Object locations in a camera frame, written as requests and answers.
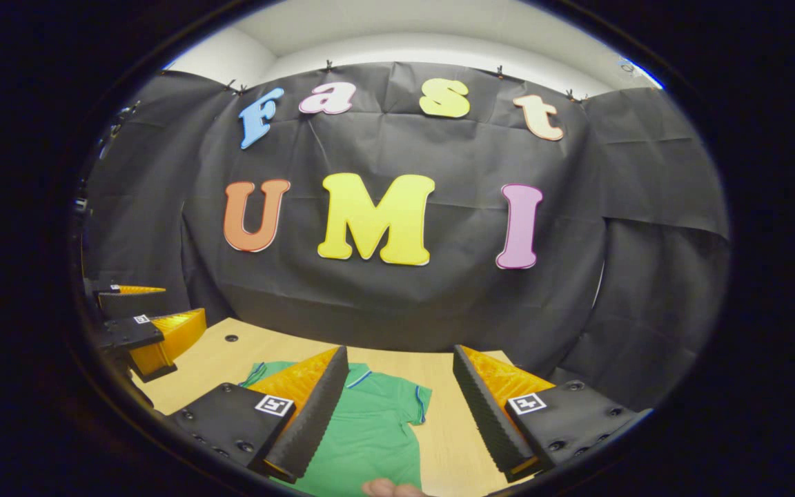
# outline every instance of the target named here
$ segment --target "table surface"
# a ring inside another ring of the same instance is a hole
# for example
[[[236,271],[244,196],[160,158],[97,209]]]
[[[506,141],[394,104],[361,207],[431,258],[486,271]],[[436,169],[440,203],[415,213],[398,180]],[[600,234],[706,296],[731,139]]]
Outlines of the table surface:
[[[239,339],[227,342],[227,335]],[[177,358],[177,370],[173,373],[148,383],[136,377],[133,381],[155,403],[155,408],[167,415],[218,384],[244,381],[254,362],[299,362],[334,346],[228,318],[209,327],[195,345]],[[511,362],[504,352],[486,353]],[[432,389],[425,424],[411,425],[419,440],[423,491],[437,497],[473,497],[508,487],[489,456],[453,377],[452,353],[348,347],[348,360],[365,362],[373,371],[406,378]]]

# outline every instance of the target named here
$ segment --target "green polo shirt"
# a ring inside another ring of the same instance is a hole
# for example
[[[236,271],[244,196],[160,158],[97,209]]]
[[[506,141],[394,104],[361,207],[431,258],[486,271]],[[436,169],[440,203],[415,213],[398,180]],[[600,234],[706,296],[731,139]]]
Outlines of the green polo shirt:
[[[242,386],[293,364],[254,364]],[[376,478],[422,488],[419,443],[407,424],[425,422],[429,400],[430,388],[350,364],[340,402],[306,475],[293,485],[276,481],[319,497],[366,497],[360,485]]]

